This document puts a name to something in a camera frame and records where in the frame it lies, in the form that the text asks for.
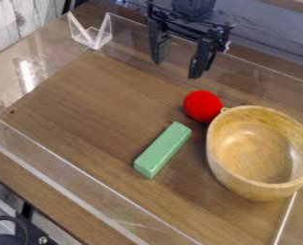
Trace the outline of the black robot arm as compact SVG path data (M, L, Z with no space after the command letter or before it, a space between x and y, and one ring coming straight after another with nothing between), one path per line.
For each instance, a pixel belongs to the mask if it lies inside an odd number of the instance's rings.
M168 8L146 0L146 24L151 59L160 64L171 51L174 35L196 43L196 53L190 62L188 78L198 79L208 71L218 53L230 45L230 33L235 28L231 19L211 19L216 0L171 0Z

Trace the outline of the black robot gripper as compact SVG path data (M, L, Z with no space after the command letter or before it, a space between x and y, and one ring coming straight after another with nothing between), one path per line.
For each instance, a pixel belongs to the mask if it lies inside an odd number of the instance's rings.
M188 78L198 79L208 71L216 53L230 45L235 23L215 13L216 0L170 0L167 6L146 0L151 59L160 64L170 55L171 35L192 40L196 53L190 63Z

